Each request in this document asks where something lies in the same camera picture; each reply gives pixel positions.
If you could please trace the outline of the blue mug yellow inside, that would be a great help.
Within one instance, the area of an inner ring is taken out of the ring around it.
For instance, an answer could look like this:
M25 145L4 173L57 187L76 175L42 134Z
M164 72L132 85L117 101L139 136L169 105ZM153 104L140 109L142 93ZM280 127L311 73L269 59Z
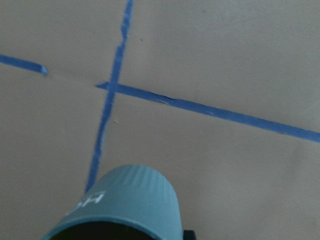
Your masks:
M123 165L107 172L43 239L51 240L71 227L95 222L125 225L155 240L183 239L173 186L160 172L145 165Z

